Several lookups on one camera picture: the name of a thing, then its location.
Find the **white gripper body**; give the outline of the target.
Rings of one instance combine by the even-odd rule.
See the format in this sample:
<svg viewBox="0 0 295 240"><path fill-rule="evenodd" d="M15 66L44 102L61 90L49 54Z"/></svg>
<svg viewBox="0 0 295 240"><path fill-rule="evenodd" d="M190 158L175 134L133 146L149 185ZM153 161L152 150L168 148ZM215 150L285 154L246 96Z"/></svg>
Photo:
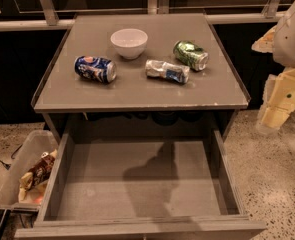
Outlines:
<svg viewBox="0 0 295 240"><path fill-rule="evenodd" d="M265 114L291 114L295 110L295 68L286 67L278 76L270 74L263 100Z"/></svg>

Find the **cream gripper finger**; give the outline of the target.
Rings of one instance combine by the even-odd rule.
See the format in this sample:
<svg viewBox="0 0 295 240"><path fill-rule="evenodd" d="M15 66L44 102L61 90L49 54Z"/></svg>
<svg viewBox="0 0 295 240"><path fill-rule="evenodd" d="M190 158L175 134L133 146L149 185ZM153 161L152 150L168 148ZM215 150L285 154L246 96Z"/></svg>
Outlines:
<svg viewBox="0 0 295 240"><path fill-rule="evenodd" d="M272 53L274 47L275 30L275 26L270 28L262 37L253 43L251 49L260 53Z"/></svg>
<svg viewBox="0 0 295 240"><path fill-rule="evenodd" d="M256 129L265 135L276 133L288 118L286 111L262 105L257 115Z"/></svg>

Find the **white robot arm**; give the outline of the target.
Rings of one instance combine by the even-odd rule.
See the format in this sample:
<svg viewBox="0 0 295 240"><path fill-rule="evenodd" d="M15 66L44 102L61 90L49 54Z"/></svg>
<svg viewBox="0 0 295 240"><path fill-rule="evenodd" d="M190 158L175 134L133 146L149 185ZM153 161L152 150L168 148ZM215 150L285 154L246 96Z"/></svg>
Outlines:
<svg viewBox="0 0 295 240"><path fill-rule="evenodd" d="M251 49L271 53L273 60L284 67L278 76L268 76L257 116L256 129L262 134L271 134L295 111L295 1Z"/></svg>

